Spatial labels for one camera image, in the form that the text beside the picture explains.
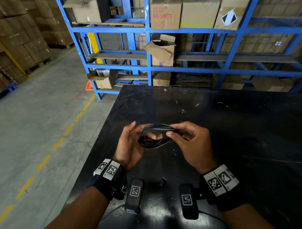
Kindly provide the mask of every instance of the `cable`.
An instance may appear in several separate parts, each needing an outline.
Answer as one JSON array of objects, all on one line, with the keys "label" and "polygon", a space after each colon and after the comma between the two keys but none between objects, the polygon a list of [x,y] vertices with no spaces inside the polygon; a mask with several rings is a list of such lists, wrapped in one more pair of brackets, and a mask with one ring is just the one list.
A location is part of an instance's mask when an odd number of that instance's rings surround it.
[{"label": "cable", "polygon": [[226,223],[222,220],[222,219],[220,219],[219,217],[217,217],[217,216],[215,216],[215,215],[211,215],[211,214],[209,214],[209,213],[206,213],[206,212],[204,212],[204,211],[198,211],[199,213],[202,213],[202,214],[206,214],[206,215],[209,215],[209,216],[211,216],[211,217],[213,217],[213,218],[215,218],[215,219],[218,219],[218,220],[220,220],[221,222],[223,222],[224,223],[224,225],[228,228],[228,226],[226,225]]},{"label": "cable", "polygon": [[155,149],[155,148],[161,147],[167,143],[173,142],[173,140],[171,138],[165,137],[165,134],[162,139],[146,140],[147,132],[152,132],[152,131],[164,131],[165,133],[167,131],[176,132],[176,130],[173,127],[166,125],[166,124],[151,124],[149,126],[146,126],[140,132],[140,137],[138,139],[138,143],[145,149]]},{"label": "cable", "polygon": [[122,204],[121,206],[118,206],[117,208],[113,209],[113,210],[112,210],[111,212],[109,212],[104,218],[102,218],[101,221],[104,220],[107,216],[109,216],[113,211],[115,211],[116,209],[119,209],[119,208],[121,208],[121,207],[123,207],[123,206],[125,206],[125,205]]}]

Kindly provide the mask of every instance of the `left hand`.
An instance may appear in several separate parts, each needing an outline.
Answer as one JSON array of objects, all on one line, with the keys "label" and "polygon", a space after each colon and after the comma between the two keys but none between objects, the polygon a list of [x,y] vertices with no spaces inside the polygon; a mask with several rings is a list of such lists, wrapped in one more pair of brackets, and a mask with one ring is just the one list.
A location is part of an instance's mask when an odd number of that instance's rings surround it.
[{"label": "left hand", "polygon": [[[136,121],[124,127],[115,155],[113,156],[113,160],[120,163],[127,172],[136,166],[146,152],[146,149],[141,147],[137,140],[139,139],[141,130],[148,124],[139,125],[133,129],[135,125]],[[155,140],[161,137],[157,137],[152,133],[147,133],[147,136]]]}]

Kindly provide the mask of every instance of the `orange cone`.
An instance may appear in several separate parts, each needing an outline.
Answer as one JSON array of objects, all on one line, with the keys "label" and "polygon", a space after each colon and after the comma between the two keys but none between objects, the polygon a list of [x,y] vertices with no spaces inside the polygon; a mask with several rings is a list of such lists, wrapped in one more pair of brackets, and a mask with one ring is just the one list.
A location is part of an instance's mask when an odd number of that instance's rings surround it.
[{"label": "orange cone", "polygon": [[88,83],[86,85],[86,91],[94,91],[90,80],[88,80]]}]

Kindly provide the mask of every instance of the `debris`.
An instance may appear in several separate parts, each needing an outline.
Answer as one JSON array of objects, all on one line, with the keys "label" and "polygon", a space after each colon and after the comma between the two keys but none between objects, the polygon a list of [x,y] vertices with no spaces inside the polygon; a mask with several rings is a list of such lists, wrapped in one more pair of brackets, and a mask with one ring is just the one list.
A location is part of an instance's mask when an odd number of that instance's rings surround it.
[{"label": "debris", "polygon": [[165,178],[162,178],[162,180],[160,181],[159,185],[161,187],[165,186],[165,184],[167,183],[167,180]]}]

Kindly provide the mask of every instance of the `black table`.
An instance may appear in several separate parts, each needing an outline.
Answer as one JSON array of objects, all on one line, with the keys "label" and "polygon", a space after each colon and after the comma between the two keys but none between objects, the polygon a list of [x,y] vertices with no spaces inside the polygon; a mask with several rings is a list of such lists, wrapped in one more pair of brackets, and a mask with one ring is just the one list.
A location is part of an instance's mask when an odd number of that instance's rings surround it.
[{"label": "black table", "polygon": [[[300,228],[301,114],[299,94],[123,86],[64,206],[88,186],[101,162],[113,156],[125,125],[188,120],[210,130],[214,158],[238,177],[264,218],[276,228]],[[99,228],[225,228],[204,214],[195,221],[183,218],[178,186],[193,183],[197,187],[199,175],[176,143],[146,153],[128,174],[128,181],[133,177],[145,181],[141,213],[117,209]],[[163,177],[168,181],[161,188]],[[105,215],[123,203],[113,199]],[[205,200],[198,201],[198,206],[221,216]]]}]

